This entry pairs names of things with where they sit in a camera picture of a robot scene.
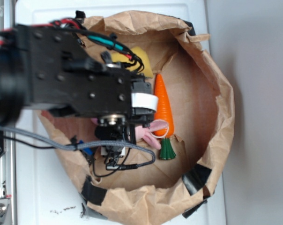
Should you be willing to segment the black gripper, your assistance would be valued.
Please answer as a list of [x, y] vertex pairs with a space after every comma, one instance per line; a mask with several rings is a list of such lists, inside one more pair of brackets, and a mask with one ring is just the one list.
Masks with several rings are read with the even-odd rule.
[[97, 124], [95, 136], [100, 140], [143, 140], [158, 143], [153, 132], [158, 130], [158, 97], [153, 94], [152, 86], [143, 78], [136, 78], [131, 83], [128, 114], [114, 112], [94, 118]]

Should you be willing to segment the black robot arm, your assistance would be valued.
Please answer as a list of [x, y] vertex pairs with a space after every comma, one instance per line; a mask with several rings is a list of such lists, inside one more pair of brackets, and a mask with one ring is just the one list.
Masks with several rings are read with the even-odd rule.
[[0, 31], [0, 127], [23, 109], [94, 118], [118, 132], [149, 127], [158, 98], [139, 56], [75, 21]]

